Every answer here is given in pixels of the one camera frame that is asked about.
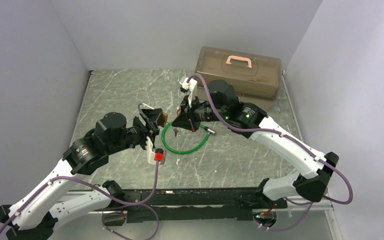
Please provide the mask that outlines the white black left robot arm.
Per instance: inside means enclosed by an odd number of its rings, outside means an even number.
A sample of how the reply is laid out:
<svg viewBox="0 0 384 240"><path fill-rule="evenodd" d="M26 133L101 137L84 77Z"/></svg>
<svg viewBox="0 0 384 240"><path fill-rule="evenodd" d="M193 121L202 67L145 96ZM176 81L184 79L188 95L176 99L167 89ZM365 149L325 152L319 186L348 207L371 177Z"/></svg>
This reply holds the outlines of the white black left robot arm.
<svg viewBox="0 0 384 240"><path fill-rule="evenodd" d="M140 146L147 160L159 167L164 151L156 148L155 138L167 122L160 108L140 109L131 127L119 112L109 112L84 137L74 141L54 169L29 194L12 205L0 206L0 235L9 240L47 240L56 229L87 213L109 208L143 206L146 201L126 201L121 187L107 181L91 192L61 202L76 184L89 186L86 178L109 162L109 157Z"/></svg>

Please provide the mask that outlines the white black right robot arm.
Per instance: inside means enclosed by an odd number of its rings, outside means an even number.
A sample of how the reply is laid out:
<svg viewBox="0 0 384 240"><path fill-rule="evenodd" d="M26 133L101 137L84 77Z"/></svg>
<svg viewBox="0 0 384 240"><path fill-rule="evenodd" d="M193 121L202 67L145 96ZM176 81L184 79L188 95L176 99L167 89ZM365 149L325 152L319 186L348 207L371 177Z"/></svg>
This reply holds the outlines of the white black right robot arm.
<svg viewBox="0 0 384 240"><path fill-rule="evenodd" d="M301 196L310 202L320 202L325 195L339 157L333 153L311 150L298 138L290 135L257 105L241 102L232 85L222 79L208 85L210 100L200 102L196 95L197 81L183 77L180 90L186 93L180 112L172 122L175 128L195 132L202 122L217 122L220 115L233 126L234 133L258 142L287 160L297 172L280 178L264 179L255 192L256 203L269 207L274 201Z"/></svg>

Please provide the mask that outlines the beige plastic toolbox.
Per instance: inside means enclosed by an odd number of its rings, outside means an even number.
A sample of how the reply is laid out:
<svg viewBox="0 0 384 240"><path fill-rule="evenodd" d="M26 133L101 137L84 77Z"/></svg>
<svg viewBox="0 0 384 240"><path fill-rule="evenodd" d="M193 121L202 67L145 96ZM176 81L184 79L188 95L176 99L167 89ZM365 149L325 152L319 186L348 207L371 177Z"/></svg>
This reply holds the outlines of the beige plastic toolbox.
<svg viewBox="0 0 384 240"><path fill-rule="evenodd" d="M239 100L268 112L275 105L281 87L279 58L203 46L195 72L209 86L215 80L232 85Z"/></svg>

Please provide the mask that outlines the brass padlock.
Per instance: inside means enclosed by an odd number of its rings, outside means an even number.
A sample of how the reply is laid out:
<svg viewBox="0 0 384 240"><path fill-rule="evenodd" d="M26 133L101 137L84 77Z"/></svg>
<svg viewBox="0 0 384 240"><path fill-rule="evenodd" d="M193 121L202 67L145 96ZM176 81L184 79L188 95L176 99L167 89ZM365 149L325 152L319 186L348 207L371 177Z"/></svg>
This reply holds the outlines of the brass padlock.
<svg viewBox="0 0 384 240"><path fill-rule="evenodd" d="M164 128L168 122L168 114L161 108L153 108L146 103L137 105L139 115L147 123L153 123L157 127Z"/></svg>

